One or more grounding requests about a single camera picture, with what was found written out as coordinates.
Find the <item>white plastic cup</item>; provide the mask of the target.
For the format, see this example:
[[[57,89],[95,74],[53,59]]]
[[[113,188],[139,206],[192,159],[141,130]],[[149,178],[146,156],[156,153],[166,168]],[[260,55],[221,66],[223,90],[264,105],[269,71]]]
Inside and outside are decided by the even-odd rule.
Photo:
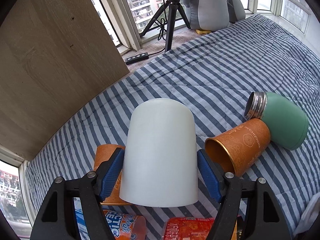
[[[135,108],[119,196],[148,207],[180,207],[198,201],[195,121],[187,106],[159,98]]]

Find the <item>orange patterned paper cup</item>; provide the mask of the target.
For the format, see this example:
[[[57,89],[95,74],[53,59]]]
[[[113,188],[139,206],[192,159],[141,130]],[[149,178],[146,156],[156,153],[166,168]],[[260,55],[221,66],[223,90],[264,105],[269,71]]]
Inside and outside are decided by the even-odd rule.
[[[260,119],[251,119],[215,137],[207,138],[204,149],[225,172],[242,176],[271,141],[270,130]]]

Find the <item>blue orange drink bottle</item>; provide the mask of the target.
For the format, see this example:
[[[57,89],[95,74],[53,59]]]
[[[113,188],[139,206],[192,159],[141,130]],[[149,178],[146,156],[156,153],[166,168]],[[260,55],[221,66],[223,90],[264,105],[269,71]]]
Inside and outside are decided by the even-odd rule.
[[[143,216],[103,210],[115,239],[146,239],[146,220]],[[81,208],[75,210],[81,239],[90,239]]]

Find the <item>orange tea drink bottle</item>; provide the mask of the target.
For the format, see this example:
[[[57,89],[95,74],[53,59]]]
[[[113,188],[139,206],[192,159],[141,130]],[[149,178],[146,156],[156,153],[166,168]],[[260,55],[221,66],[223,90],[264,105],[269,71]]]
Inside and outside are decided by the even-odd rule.
[[[164,225],[164,240],[205,240],[214,218],[172,217]]]

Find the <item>green thermos bottle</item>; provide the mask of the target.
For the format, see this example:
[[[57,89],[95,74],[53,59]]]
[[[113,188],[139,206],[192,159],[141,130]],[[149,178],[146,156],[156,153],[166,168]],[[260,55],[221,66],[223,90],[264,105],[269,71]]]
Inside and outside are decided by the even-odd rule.
[[[303,110],[284,96],[273,92],[252,92],[244,116],[263,121],[271,141],[288,150],[296,150],[306,139],[309,120]]]

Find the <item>blue striped quilt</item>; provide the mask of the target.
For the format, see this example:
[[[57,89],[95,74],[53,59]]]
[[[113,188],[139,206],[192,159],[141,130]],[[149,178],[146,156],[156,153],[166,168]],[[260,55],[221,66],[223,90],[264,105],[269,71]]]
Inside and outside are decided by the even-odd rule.
[[[99,145],[123,145],[133,110],[146,100],[170,98],[195,119],[204,146],[244,121],[253,91],[275,92],[308,116],[308,135],[294,151],[270,144],[244,174],[264,177],[290,231],[319,192],[319,57],[272,20],[253,15],[163,54],[100,93],[52,137],[28,165],[29,197],[38,210],[53,180],[79,178],[93,168]]]

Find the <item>wooden board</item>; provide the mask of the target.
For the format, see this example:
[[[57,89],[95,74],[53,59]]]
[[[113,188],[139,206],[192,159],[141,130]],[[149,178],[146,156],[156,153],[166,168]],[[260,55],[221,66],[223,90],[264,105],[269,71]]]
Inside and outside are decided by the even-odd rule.
[[[91,0],[16,0],[1,24],[1,145],[33,160],[128,72]]]

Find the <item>black power strip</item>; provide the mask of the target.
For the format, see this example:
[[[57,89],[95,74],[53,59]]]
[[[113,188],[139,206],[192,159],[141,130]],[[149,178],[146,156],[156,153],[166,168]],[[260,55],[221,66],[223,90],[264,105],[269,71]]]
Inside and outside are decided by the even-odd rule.
[[[125,64],[127,64],[127,65],[134,64],[134,63],[137,63],[139,61],[144,61],[144,60],[146,60],[148,58],[149,58],[148,53],[141,53],[141,54],[138,54],[138,55],[127,57],[125,59]]]

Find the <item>small grey penguin plush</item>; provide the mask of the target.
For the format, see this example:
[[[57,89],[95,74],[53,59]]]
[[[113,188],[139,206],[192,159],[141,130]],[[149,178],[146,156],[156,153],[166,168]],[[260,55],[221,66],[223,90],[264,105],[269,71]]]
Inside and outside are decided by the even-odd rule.
[[[229,21],[235,23],[246,18],[245,9],[240,0],[227,0]]]

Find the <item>large grey penguin plush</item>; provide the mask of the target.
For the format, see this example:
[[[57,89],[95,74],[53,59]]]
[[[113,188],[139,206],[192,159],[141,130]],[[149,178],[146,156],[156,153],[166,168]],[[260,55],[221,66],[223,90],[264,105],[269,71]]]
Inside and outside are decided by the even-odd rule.
[[[229,25],[227,0],[182,0],[193,30],[217,31]]]

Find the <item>black tripod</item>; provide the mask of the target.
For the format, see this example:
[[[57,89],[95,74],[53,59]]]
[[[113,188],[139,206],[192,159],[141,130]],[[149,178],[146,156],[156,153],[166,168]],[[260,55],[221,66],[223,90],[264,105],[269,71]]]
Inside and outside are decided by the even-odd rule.
[[[146,35],[148,31],[151,30],[151,27],[153,24],[155,24],[158,19],[160,18],[161,14],[164,14],[165,21],[164,23],[159,22],[159,27],[161,29],[160,31],[160,37],[162,36],[163,32],[165,31],[166,38],[165,38],[165,48],[164,51],[167,52],[172,48],[172,42],[173,42],[173,35],[174,35],[174,29],[175,29],[175,22],[176,22],[176,14],[179,12],[183,22],[185,23],[185,26],[188,29],[191,29],[190,23],[187,19],[187,16],[184,12],[184,9],[180,3],[180,0],[167,0],[161,7],[156,11],[156,13],[153,15],[149,23],[146,25],[144,30],[139,34],[140,37],[143,37]]]

